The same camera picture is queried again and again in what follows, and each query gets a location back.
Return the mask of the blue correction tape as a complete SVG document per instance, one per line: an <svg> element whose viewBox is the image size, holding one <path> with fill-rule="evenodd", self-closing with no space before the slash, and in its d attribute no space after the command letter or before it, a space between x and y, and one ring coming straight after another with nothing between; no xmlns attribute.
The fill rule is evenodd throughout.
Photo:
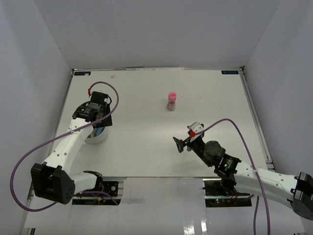
<svg viewBox="0 0 313 235"><path fill-rule="evenodd" d="M103 132L103 128L96 128L94 130L94 136L99 136Z"/></svg>

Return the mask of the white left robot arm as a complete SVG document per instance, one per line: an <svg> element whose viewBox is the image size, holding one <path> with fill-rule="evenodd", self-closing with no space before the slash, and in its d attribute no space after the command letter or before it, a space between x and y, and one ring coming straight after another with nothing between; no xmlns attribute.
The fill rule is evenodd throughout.
<svg viewBox="0 0 313 235"><path fill-rule="evenodd" d="M90 101L81 104L73 113L67 136L42 164L34 164L31 178L37 197L67 204L73 196L84 191L99 195L103 189L102 174L85 170L74 176L70 169L83 144L102 143L112 126L108 94L93 92Z"/></svg>

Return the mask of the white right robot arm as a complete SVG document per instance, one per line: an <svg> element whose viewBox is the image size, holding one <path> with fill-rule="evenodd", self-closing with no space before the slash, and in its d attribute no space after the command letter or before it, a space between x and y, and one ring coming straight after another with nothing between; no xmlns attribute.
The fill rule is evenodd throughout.
<svg viewBox="0 0 313 235"><path fill-rule="evenodd" d="M207 167L213 167L221 179L224 194L240 192L266 197L291 208L298 216L312 220L313 178L310 174L287 175L256 168L252 163L227 154L217 141L204 142L204 127L199 122L188 129L186 139L173 138L178 151L192 151Z"/></svg>

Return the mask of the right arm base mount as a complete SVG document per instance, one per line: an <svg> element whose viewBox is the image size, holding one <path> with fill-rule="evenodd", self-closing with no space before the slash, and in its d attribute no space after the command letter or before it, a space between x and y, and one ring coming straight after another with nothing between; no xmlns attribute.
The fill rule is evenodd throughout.
<svg viewBox="0 0 313 235"><path fill-rule="evenodd" d="M252 202L248 193L227 193L220 185L219 179L204 179L203 190L206 208L239 208L251 207Z"/></svg>

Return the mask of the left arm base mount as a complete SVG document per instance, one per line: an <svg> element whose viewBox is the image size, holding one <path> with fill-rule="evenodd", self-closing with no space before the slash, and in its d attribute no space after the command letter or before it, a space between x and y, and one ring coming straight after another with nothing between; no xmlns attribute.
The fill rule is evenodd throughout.
<svg viewBox="0 0 313 235"><path fill-rule="evenodd" d="M123 195L122 181L104 181L100 193L79 193L73 197L73 205L118 206Z"/></svg>

